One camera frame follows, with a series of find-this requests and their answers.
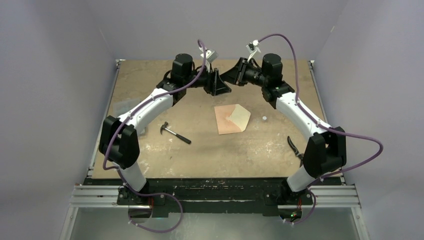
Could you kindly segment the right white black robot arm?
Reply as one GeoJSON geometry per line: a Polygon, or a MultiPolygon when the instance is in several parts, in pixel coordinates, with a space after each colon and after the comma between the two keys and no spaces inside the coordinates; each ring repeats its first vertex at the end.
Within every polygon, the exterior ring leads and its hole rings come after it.
{"type": "Polygon", "coordinates": [[[288,204],[300,198],[301,191],[326,173],[347,162],[346,137],[341,127],[333,129],[296,99],[295,90],[283,80],[283,63],[279,55],[267,53],[261,66],[241,57],[220,78],[232,85],[257,85],[262,96],[274,109],[284,114],[307,140],[302,166],[282,184],[280,196],[288,204]]]}

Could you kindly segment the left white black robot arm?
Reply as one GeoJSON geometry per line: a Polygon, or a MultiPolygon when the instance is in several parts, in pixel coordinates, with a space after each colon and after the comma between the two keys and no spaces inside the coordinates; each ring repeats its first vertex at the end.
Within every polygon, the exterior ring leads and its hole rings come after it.
{"type": "Polygon", "coordinates": [[[211,49],[201,54],[203,62],[196,67],[191,55],[180,53],[162,81],[142,102],[118,117],[107,116],[102,123],[98,150],[124,178],[129,197],[138,205],[149,199],[148,181],[137,164],[140,155],[139,136],[161,113],[178,103],[188,88],[203,88],[211,96],[230,93],[219,71],[211,63],[218,54],[211,49]]]}

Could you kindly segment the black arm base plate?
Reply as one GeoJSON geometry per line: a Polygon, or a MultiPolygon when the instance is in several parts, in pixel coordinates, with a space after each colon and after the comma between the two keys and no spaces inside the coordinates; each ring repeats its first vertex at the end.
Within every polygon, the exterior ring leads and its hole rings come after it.
{"type": "Polygon", "coordinates": [[[302,208],[313,205],[312,195],[290,193],[285,177],[253,178],[149,178],[141,191],[118,188],[117,204],[144,206],[154,218],[170,213],[261,214],[300,218],[302,208]]]}

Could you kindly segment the brown envelope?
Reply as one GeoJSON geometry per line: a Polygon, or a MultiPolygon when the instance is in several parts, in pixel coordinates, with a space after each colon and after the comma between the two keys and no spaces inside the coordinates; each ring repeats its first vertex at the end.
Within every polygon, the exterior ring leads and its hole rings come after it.
{"type": "Polygon", "coordinates": [[[240,104],[214,107],[219,135],[242,133],[249,123],[251,112],[240,104]]]}

